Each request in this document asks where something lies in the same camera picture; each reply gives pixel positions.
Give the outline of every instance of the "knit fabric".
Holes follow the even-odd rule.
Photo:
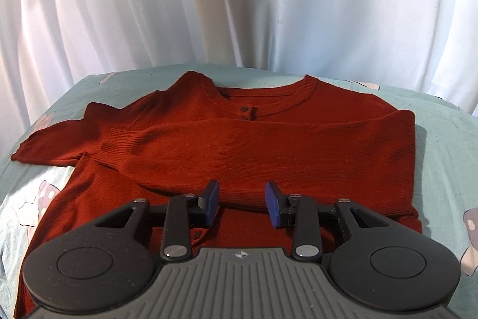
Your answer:
[[[289,249],[290,235],[274,230],[266,213],[268,180],[321,203],[348,197],[421,232],[412,206],[414,114],[311,76],[290,86],[238,89],[189,71],[123,109],[90,103],[83,119],[33,133],[11,159],[76,167],[27,255],[134,198],[165,204],[200,193],[210,179],[220,182],[221,209],[211,229],[192,231],[195,250]],[[161,241],[155,230],[151,250]],[[334,249],[330,233],[323,231],[323,240]],[[15,317],[33,308],[20,278]]]

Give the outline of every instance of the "ribbed neckline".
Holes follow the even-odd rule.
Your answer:
[[[226,99],[223,94],[235,97],[285,97],[279,102],[269,105],[247,106],[248,109],[254,109],[255,117],[279,113],[297,106],[310,98],[318,83],[319,80],[317,78],[305,75],[302,80],[288,86],[271,88],[229,88],[217,87],[209,77],[205,75],[201,77],[202,90],[207,98],[225,111],[239,116],[244,115],[242,109],[245,105],[243,103],[231,102]]]

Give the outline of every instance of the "clothing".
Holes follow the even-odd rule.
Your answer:
[[[412,206],[414,114],[311,76],[237,89],[189,71],[123,109],[91,103],[83,119],[35,132],[11,158],[76,167],[27,254],[134,198],[164,204],[201,192],[210,179],[220,182],[222,208],[214,226],[193,237],[197,246],[289,249],[291,238],[265,213],[268,180],[321,203],[349,197],[421,231]],[[333,250],[325,231],[323,239]],[[150,248],[159,241],[160,232]],[[20,280],[15,316],[33,307]]]

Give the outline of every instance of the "white curtain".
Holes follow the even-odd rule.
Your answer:
[[[0,156],[89,74],[184,62],[418,90],[478,115],[478,0],[0,0]]]

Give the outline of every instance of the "folded sleeve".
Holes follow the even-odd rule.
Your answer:
[[[149,105],[161,98],[160,93],[155,91],[122,109],[89,103],[82,119],[35,131],[20,144],[11,159],[25,164],[75,166],[83,155],[98,152],[109,129],[129,129]]]

